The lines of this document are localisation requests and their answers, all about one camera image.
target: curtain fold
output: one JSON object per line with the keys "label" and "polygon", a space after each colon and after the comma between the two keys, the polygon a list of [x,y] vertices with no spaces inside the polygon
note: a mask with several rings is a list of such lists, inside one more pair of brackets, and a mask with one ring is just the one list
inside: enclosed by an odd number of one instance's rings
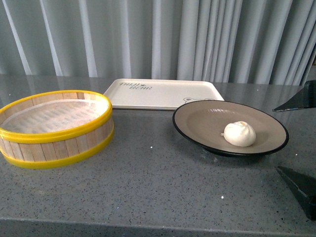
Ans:
{"label": "curtain fold", "polygon": [[315,23],[316,0],[1,0],[0,74],[299,85]]}

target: gray plate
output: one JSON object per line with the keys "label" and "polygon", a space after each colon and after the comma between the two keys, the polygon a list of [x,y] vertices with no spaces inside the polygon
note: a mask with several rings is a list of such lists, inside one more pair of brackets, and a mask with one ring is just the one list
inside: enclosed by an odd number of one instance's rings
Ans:
{"label": "gray plate", "polygon": [[[206,150],[223,156],[267,155],[286,146],[286,128],[272,116],[255,108],[227,101],[195,101],[180,106],[173,114],[173,124],[185,138]],[[256,132],[249,147],[237,147],[221,133],[228,123],[245,121]]]}

